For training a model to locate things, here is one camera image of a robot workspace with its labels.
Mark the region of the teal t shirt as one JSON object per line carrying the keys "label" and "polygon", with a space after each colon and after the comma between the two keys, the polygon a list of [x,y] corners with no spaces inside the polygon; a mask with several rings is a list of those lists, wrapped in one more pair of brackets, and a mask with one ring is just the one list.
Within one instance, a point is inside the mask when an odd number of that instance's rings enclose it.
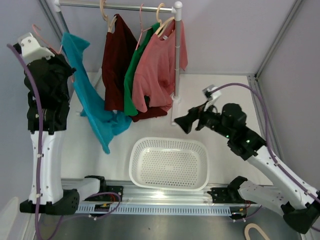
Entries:
{"label": "teal t shirt", "polygon": [[105,110],[105,102],[91,84],[83,64],[83,53],[90,43],[65,32],[62,35],[61,45],[69,65],[75,68],[73,87],[83,107],[81,115],[88,118],[103,151],[109,154],[110,142],[115,136],[126,131],[132,120],[121,111]]}

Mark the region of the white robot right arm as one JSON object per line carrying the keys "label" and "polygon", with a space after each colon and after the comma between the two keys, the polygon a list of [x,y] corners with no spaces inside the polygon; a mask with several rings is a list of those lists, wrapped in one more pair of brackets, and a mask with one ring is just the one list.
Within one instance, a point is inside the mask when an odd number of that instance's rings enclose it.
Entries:
{"label": "white robot right arm", "polygon": [[237,156],[260,170],[278,192],[258,186],[238,176],[230,184],[227,196],[232,202],[242,199],[262,205],[283,217],[293,230],[306,234],[320,216],[320,192],[297,176],[270,149],[267,142],[246,125],[247,115],[240,105],[227,103],[222,112],[205,105],[193,107],[174,122],[189,134],[198,121],[196,131],[207,127],[227,138],[227,146]]}

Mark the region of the dark red t shirt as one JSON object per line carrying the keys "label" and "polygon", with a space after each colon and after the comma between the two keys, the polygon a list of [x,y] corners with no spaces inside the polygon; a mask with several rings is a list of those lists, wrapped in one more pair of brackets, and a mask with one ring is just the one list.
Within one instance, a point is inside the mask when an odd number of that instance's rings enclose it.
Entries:
{"label": "dark red t shirt", "polygon": [[[137,40],[119,14],[114,31],[108,32],[102,60],[102,81],[105,86],[104,109],[124,113],[124,79],[136,48]],[[146,112],[138,111],[136,116],[128,116],[133,122],[163,117],[167,112],[160,107],[148,107]]]}

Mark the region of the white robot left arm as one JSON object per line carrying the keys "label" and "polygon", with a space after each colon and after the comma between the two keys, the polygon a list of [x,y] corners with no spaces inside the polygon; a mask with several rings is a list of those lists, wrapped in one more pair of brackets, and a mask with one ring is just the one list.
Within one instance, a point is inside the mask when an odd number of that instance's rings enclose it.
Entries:
{"label": "white robot left arm", "polygon": [[39,94],[41,111],[28,75],[24,84],[29,89],[27,129],[33,147],[33,176],[29,197],[19,205],[22,213],[64,216],[73,215],[79,203],[92,196],[101,201],[107,197],[104,177],[86,176],[63,189],[61,158],[67,118],[70,110],[68,78],[76,71],[62,54],[41,57],[27,64]]}

